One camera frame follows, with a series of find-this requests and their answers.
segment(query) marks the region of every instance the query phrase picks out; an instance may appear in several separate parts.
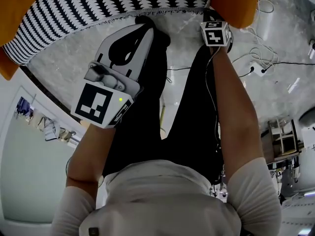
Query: floor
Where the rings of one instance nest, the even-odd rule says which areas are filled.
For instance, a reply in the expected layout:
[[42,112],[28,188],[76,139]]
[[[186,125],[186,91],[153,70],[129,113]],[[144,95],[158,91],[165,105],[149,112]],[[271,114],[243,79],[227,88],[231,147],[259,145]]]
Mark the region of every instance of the floor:
[[[270,0],[275,11],[272,15],[268,39],[264,42],[278,55],[280,61],[307,62],[309,42],[315,33],[315,24],[310,20],[310,11],[315,5],[307,0]],[[264,28],[265,18],[260,14]],[[199,22],[202,15],[180,13],[157,15],[152,18],[156,25],[168,32],[172,42],[168,48],[168,65],[173,68],[190,67],[198,48],[202,44]],[[102,24],[77,32],[60,40],[34,57],[28,64],[31,72],[54,94],[63,104],[70,108],[75,83],[84,76],[87,66],[102,40],[113,32],[133,24],[133,18]],[[255,36],[232,29],[234,46],[229,54],[231,60],[248,53],[251,48],[259,47],[263,59],[270,59],[272,54],[261,45],[257,45]],[[249,72],[250,56],[234,63],[239,75]],[[166,82],[163,98],[166,105],[162,127],[166,133],[178,109],[185,86],[188,70],[169,72],[172,83]],[[252,73],[242,82],[257,111],[261,127],[267,120],[290,115],[298,118],[314,105],[315,70],[313,66],[276,65],[259,77]],[[295,83],[292,91],[288,89]]]

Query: striped fabric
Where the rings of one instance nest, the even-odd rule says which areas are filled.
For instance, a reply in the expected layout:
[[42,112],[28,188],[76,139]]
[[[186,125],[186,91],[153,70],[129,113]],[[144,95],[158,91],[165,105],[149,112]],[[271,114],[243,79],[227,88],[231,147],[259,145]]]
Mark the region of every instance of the striped fabric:
[[3,49],[17,64],[30,59],[58,39],[94,22],[141,9],[203,8],[209,0],[36,0],[12,41]]

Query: white sleeve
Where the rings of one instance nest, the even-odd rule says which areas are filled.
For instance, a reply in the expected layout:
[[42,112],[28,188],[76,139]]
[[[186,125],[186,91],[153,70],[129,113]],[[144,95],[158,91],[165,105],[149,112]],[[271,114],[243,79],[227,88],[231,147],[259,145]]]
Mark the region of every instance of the white sleeve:
[[255,236],[277,236],[281,206],[264,158],[241,167],[227,184],[228,198],[242,227]]
[[55,213],[50,236],[78,236],[79,227],[86,217],[95,210],[95,201],[84,190],[69,186]]

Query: power strip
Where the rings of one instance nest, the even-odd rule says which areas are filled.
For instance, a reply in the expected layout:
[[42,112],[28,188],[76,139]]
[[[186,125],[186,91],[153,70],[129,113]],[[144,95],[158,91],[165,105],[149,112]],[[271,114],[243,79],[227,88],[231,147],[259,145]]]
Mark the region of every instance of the power strip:
[[262,72],[264,71],[264,68],[260,64],[258,64],[256,61],[253,61],[250,63],[250,70],[252,67],[254,68],[255,74],[259,75],[260,77],[265,75],[265,73]]

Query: forearm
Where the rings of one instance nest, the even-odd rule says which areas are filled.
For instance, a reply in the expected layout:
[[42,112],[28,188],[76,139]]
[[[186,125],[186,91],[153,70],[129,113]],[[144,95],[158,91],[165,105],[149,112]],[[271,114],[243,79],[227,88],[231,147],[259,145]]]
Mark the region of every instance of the forearm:
[[68,178],[83,182],[98,182],[114,139],[116,129],[90,125],[68,168]]
[[229,179],[249,161],[263,157],[254,106],[224,49],[213,58],[221,146]]

